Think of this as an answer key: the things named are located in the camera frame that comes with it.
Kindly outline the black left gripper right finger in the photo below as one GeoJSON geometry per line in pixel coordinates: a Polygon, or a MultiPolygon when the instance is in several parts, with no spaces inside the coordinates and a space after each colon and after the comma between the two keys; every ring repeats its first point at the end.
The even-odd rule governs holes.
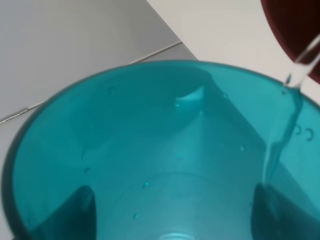
{"type": "Polygon", "coordinates": [[[272,186],[257,184],[251,211],[254,240],[318,240],[320,222],[272,186]]]}

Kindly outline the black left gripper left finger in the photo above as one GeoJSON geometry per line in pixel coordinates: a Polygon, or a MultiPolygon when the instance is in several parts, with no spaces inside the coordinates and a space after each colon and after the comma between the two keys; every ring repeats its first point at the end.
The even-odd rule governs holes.
{"type": "Polygon", "coordinates": [[[33,240],[95,240],[97,211],[95,193],[79,187],[56,211],[32,230],[33,240]]]}

